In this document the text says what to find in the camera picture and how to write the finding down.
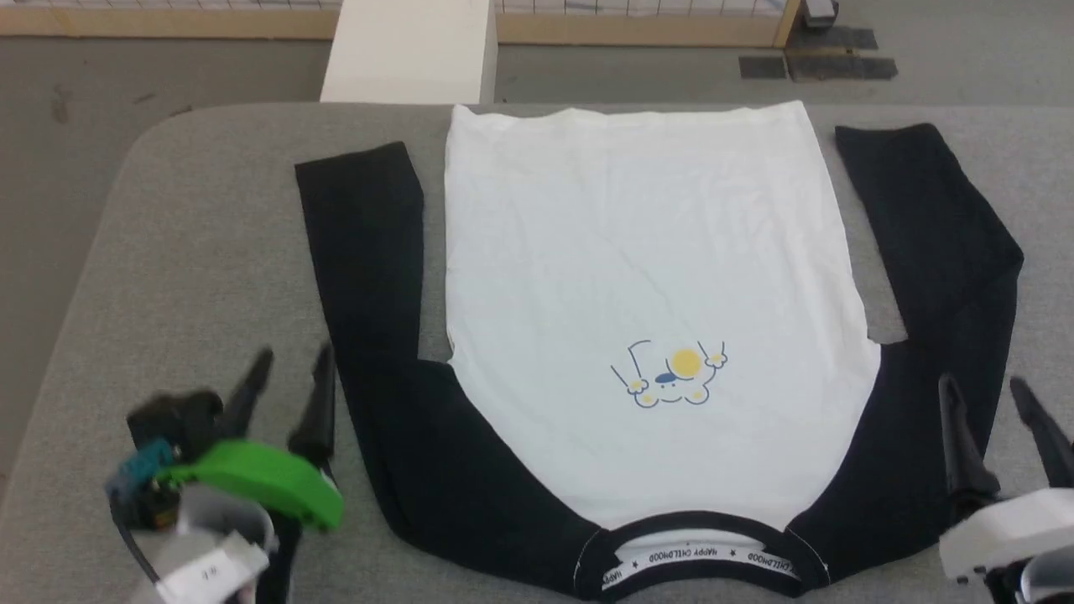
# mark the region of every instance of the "sticker label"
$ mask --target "sticker label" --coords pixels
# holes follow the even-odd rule
[[[619,585],[629,577],[659,566],[691,560],[721,560],[739,564],[752,564],[793,579],[798,579],[795,566],[789,560],[766,553],[751,547],[739,547],[719,543],[687,543],[681,546],[658,547],[633,552],[622,564],[605,573],[604,587]]]
[[[166,604],[223,602],[268,566],[268,556],[238,533],[220,546],[179,566],[157,584]]]

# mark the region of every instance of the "neck label tape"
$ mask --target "neck label tape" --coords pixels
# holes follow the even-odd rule
[[[619,585],[629,577],[649,569],[692,560],[720,560],[739,564],[752,564],[768,571],[798,579],[794,564],[785,558],[766,553],[759,549],[739,547],[720,543],[684,543],[677,546],[647,548],[633,551],[622,564],[605,573],[601,589]]]

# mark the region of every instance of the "gray table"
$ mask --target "gray table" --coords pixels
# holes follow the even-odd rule
[[[519,115],[550,107],[497,106]],[[615,107],[625,111],[632,107]],[[643,107],[674,110],[683,107]],[[727,109],[727,107],[705,107]],[[1008,371],[1027,375],[1074,434],[1074,110],[810,107],[846,225],[870,330],[902,336],[865,213],[831,143],[832,126],[933,121],[1026,250]],[[0,602],[125,601],[139,571],[112,527],[102,484],[131,451],[124,416],[159,389],[232,387],[257,347],[276,368],[252,435],[282,445],[326,337],[292,166],[403,140],[426,195],[423,356],[448,357],[444,332],[444,141],[448,107],[259,105],[173,118],[131,149],[56,345],[0,510]],[[310,535],[296,602],[567,599],[460,569],[396,540],[374,503],[342,396],[336,476],[343,527]],[[1007,492],[1044,485],[1008,394],[988,459]],[[159,541],[144,538],[150,551]],[[970,602],[934,550],[874,569],[809,602]],[[633,602],[775,602],[728,580],[649,589]]]

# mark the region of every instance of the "wooden frame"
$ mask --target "wooden frame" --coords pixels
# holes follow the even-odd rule
[[[800,8],[782,17],[497,14],[500,44],[782,48]],[[331,40],[334,11],[0,8],[0,35]]]

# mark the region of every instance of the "printed graphic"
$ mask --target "printed graphic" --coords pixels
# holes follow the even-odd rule
[[[696,347],[680,348],[670,356],[664,356],[651,340],[641,340],[626,348],[634,371],[620,372],[615,365],[611,365],[611,371],[639,407],[650,408],[656,403],[679,401],[700,405],[709,400],[709,383],[716,377],[716,371],[727,363],[727,355],[724,354],[724,343],[720,344],[720,353],[711,356],[700,342],[696,344]]]

